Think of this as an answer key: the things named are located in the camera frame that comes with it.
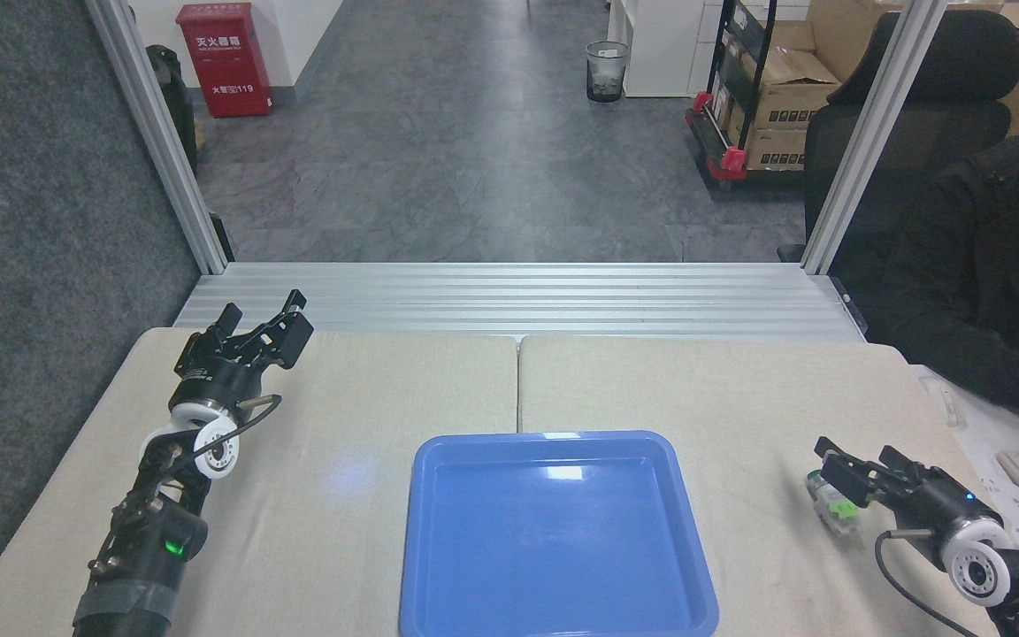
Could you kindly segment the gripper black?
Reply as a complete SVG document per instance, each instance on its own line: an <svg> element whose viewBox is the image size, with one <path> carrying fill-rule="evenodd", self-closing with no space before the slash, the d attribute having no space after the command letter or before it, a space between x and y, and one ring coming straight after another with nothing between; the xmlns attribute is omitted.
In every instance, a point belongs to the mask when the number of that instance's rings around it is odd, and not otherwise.
<svg viewBox="0 0 1019 637"><path fill-rule="evenodd" d="M235 303L227 303L214 323L187 338L174 367L180 376L174 406L215 403L231 414L247 414L239 403L260 395L263 367L294 367L314 334L314 326L303 315L306 303L304 294L292 289L275 318L235 337L242 311Z"/></svg>
<svg viewBox="0 0 1019 637"><path fill-rule="evenodd" d="M974 521L993 521L999 531L1003 520L970 489L937 466L927 468L884 445L881 464L842 452L832 439L820 436L814 452L824 461L821 475L847 500L861 509L871 503L897 511L903 531L931 531L932 541L949 541L959 529ZM905 487L898 491L900 484Z"/></svg>

